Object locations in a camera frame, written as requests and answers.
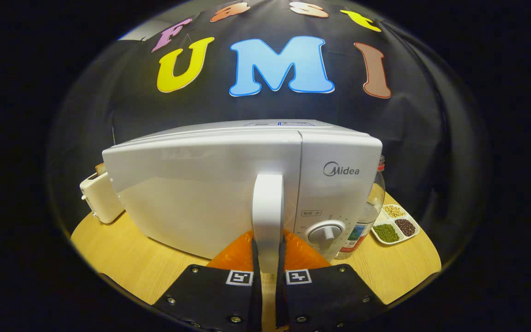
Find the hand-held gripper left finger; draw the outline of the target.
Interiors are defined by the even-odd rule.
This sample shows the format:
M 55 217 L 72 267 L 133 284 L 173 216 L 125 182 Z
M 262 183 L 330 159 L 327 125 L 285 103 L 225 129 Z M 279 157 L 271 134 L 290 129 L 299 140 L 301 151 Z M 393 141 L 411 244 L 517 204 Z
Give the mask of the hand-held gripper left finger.
M 197 330 L 260 332 L 262 304 L 254 235 L 247 231 L 205 266 L 187 266 L 153 307 Z

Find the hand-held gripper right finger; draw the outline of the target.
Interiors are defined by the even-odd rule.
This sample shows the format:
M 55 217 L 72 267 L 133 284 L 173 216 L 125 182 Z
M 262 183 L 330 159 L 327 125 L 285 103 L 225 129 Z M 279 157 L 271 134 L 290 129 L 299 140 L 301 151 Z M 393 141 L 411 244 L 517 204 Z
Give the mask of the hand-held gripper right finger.
M 386 304 L 347 263 L 332 265 L 301 237 L 283 231 L 276 325 L 286 332 L 362 332 Z

